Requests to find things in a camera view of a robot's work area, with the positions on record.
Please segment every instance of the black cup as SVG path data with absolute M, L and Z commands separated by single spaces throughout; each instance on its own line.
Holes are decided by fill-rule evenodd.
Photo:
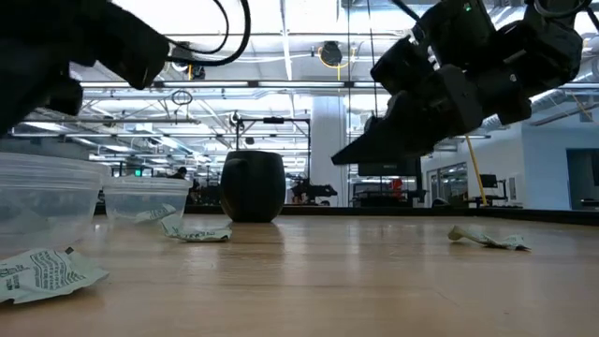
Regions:
M 285 204 L 285 190 L 285 167 L 280 155 L 235 151 L 226 156 L 221 206 L 233 221 L 272 221 Z

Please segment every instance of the paper wrapper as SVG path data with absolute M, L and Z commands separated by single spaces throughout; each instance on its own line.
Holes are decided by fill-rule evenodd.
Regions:
M 34 249 L 0 261 L 0 302 L 26 303 L 63 296 L 108 277 L 89 258 L 68 249 Z
M 166 218 L 167 216 L 172 215 L 176 212 L 177 210 L 171 205 L 162 204 L 161 208 L 137 214 L 133 222 L 135 224 L 141 224 L 145 222 L 157 221 Z
M 183 229 L 183 220 L 176 214 L 160 220 L 160 225 L 167 237 L 185 242 L 224 242 L 233 234 L 230 227 L 211 230 Z
M 521 235 L 510 235 L 507 238 L 504 238 L 501 241 L 495 241 L 494 239 L 484 235 L 482 233 L 475 233 L 472 231 L 468 231 L 460 226 L 454 226 L 447 237 L 451 241 L 457 241 L 461 238 L 466 238 L 472 240 L 474 242 L 483 244 L 488 247 L 493 248 L 504 248 L 511 250 L 530 250 L 531 248 L 527 247 L 524 243 L 524 238 Z

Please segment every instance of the wooden tabletop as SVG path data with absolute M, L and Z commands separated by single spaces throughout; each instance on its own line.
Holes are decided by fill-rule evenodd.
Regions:
M 224 217 L 187 216 L 219 227 Z M 451 243 L 453 225 L 530 253 Z M 226 243 L 94 221 L 75 247 L 110 277 L 0 304 L 0 336 L 595 337 L 599 229 L 489 218 L 281 217 Z

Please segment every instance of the pole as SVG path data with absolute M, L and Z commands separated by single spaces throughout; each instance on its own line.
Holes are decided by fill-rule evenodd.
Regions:
M 235 151 L 240 150 L 240 121 L 235 123 Z
M 310 169 L 312 165 L 312 121 L 306 122 L 308 123 L 308 183 L 310 180 Z
M 476 180 L 478 181 L 478 189 L 480 190 L 480 197 L 483 200 L 483 206 L 487 206 L 487 196 L 485 196 L 485 190 L 483 189 L 483 182 L 480 180 L 480 172 L 478 171 L 478 163 L 476 163 L 475 150 L 472 148 L 472 142 L 470 137 L 466 136 L 468 142 L 468 149 L 470 150 L 470 157 L 472 158 L 472 164 L 475 166 Z

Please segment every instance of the clear plastic container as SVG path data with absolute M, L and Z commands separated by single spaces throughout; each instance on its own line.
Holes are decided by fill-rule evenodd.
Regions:
M 191 182 L 169 178 L 112 178 L 104 186 L 106 215 L 113 224 L 151 223 L 168 214 L 183 216 Z
M 45 167 L 11 164 L 0 161 L 0 256 L 80 239 L 94 216 L 100 174 L 50 161 Z
M 106 165 L 45 155 L 0 153 L 0 163 L 0 167 L 19 166 L 95 172 L 101 176 L 101 183 L 104 183 L 112 176 L 112 168 Z

